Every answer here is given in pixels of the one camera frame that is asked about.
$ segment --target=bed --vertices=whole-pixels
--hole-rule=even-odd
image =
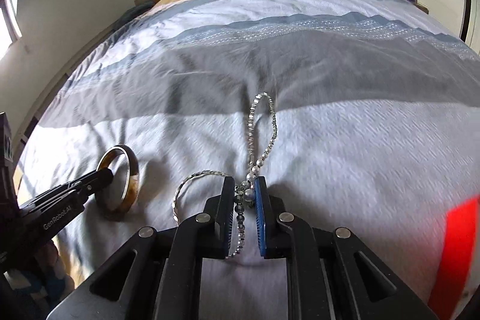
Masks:
[[[138,156],[125,220],[106,221],[91,199],[58,236],[76,282],[140,227],[176,226],[187,175],[243,180],[249,104],[266,91],[279,128],[262,168],[269,191],[312,226],[350,227],[428,301],[446,213],[480,189],[476,53],[405,0],[157,1],[83,61],[19,162],[26,197],[95,169],[115,144]],[[258,110],[261,148],[270,123]],[[181,218],[221,183],[189,185]],[[245,224],[241,256],[203,264],[201,319],[287,316],[284,261],[259,257],[253,210]]]

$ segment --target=silver bead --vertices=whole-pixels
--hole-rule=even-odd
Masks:
[[[252,202],[255,201],[255,192],[252,189],[245,190],[245,195],[243,196],[245,201]]]

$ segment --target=red object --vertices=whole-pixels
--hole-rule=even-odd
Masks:
[[[447,214],[445,243],[437,280],[428,306],[440,320],[449,320],[469,277],[475,249],[479,198],[474,198]]]

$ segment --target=textured blue rubber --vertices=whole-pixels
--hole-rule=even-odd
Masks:
[[[266,254],[265,219],[263,217],[262,196],[260,194],[260,182],[258,181],[258,179],[255,180],[254,189],[255,189],[255,207],[257,209],[258,249],[260,250],[260,255],[265,256]]]

